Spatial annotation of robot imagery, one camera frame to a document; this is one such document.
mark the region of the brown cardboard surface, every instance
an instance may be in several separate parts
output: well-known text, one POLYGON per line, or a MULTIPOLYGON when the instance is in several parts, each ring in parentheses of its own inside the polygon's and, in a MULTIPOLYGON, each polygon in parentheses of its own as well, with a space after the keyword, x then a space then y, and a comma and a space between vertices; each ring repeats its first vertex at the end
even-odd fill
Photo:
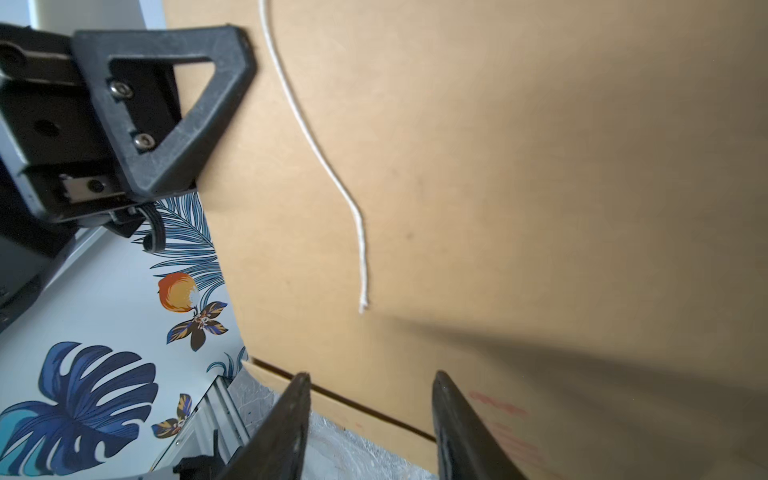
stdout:
POLYGON ((427 432, 444 369, 531 478, 701 478, 768 420, 767 3, 274 2, 362 317, 257 2, 166 12, 260 62, 198 183, 251 355, 427 432))
MULTIPOLYGON (((250 362, 243 362, 248 373, 262 385, 283 393, 290 380, 250 362)), ((377 445, 397 453, 416 465, 422 465, 437 475, 437 446, 422 436, 385 422, 372 415, 313 390, 312 410, 331 422, 366 438, 376 439, 377 445)))

